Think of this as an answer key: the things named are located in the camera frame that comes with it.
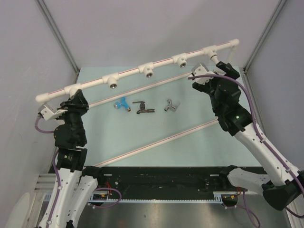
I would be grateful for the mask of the chrome metal faucet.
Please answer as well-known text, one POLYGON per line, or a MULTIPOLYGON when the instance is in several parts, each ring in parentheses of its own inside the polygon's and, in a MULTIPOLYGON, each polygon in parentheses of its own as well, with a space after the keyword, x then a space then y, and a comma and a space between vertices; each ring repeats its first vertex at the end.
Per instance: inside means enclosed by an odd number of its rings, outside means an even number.
POLYGON ((164 108, 164 111, 167 112, 168 110, 171 110, 171 111, 175 112, 178 109, 178 107, 180 106, 180 104, 181 104, 180 102, 173 104, 171 99, 167 99, 167 105, 164 108))

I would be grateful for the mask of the white faucet blue cap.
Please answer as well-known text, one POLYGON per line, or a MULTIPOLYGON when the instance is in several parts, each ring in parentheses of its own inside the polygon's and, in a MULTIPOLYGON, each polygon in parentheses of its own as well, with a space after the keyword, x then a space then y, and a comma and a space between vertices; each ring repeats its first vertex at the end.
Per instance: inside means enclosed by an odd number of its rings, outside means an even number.
POLYGON ((217 55, 213 55, 210 57, 210 60, 213 61, 215 64, 219 63, 219 59, 217 55))

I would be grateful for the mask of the white PVC pipe frame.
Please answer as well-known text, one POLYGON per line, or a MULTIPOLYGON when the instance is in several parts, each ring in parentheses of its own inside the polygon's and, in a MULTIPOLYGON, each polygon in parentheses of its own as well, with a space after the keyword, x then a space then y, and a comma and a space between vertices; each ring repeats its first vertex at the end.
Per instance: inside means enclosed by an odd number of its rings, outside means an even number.
POLYGON ((208 56, 209 58, 213 55, 217 55, 217 51, 229 48, 230 52, 228 54, 227 60, 230 61, 231 58, 234 55, 235 50, 237 49, 239 45, 238 39, 233 39, 231 41, 228 41, 223 44, 219 45, 213 45, 204 47, 202 49, 192 51, 189 53, 181 53, 175 56, 172 56, 170 58, 159 60, 156 62, 148 62, 142 65, 139 65, 138 67, 123 71, 123 72, 116 72, 112 74, 108 74, 105 76, 102 76, 101 78, 94 79, 91 81, 83 82, 83 83, 75 83, 72 85, 65 86, 64 88, 44 93, 36 96, 36 101, 39 104, 44 104, 49 101, 51 101, 54 98, 69 95, 72 96, 78 89, 85 90, 94 86, 98 86, 101 84, 108 85, 111 89, 117 88, 118 81, 122 78, 133 76, 136 74, 143 74, 145 77, 150 78, 153 76, 153 70, 158 67, 170 65, 170 64, 177 64, 178 67, 184 68, 187 65, 187 60, 198 57, 198 56, 208 56))

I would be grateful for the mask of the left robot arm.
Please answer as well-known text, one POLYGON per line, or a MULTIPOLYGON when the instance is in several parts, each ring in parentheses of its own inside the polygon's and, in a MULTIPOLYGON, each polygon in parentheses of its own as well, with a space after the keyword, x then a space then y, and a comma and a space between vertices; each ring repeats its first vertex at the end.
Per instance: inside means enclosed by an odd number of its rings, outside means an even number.
POLYGON ((58 120, 63 123, 53 132, 57 147, 53 158, 56 180, 40 228, 76 228, 89 196, 105 184, 105 178, 98 173, 83 174, 87 138, 82 116, 89 104, 82 90, 75 90, 61 103, 60 110, 63 114, 58 120))

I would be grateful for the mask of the blue plastic faucet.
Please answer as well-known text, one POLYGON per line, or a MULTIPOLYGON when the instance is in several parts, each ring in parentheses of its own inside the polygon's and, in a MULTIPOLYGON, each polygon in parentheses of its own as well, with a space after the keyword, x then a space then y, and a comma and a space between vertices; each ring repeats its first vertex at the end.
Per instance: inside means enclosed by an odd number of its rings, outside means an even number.
POLYGON ((128 111, 128 112, 131 111, 131 108, 130 108, 130 106, 128 105, 128 103, 126 102, 125 97, 122 97, 122 98, 120 99, 119 102, 115 102, 114 107, 115 107, 115 109, 124 108, 124 109, 125 109, 126 111, 128 111))

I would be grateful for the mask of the dark bronze faucet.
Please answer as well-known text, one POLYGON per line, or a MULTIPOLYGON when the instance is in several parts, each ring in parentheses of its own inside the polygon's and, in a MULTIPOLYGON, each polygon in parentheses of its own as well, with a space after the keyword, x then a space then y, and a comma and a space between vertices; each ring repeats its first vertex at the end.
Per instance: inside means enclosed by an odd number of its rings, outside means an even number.
POLYGON ((135 102, 133 102, 133 104, 140 104, 140 109, 136 112, 137 114, 154 113, 155 112, 155 109, 146 109, 144 101, 135 101, 135 102))

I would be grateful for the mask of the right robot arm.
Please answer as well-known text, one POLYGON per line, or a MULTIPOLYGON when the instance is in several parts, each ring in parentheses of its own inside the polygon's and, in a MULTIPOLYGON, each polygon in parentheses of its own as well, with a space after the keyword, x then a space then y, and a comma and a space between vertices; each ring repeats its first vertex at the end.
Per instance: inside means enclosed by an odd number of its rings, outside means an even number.
POLYGON ((212 111, 221 129, 241 142, 262 165, 265 174, 245 171, 229 166, 219 178, 223 190, 241 187, 258 193, 276 210, 284 210, 304 192, 304 172, 287 161, 267 139, 255 117, 240 103, 242 93, 249 97, 246 89, 237 81, 240 77, 231 64, 218 62, 216 67, 224 75, 211 72, 199 63, 189 75, 193 89, 210 97, 212 111))

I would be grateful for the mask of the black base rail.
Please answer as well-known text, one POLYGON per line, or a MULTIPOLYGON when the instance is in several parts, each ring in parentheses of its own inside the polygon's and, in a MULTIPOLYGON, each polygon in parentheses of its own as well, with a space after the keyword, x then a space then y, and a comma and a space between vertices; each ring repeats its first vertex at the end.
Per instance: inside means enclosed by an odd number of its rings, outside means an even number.
POLYGON ((91 175, 97 179, 99 187, 113 187, 125 197, 131 194, 144 195, 165 191, 188 194, 191 191, 230 191, 236 187, 253 190, 249 184, 232 183, 228 175, 239 171, 241 177, 246 174, 264 174, 261 167, 93 167, 81 175, 91 175))

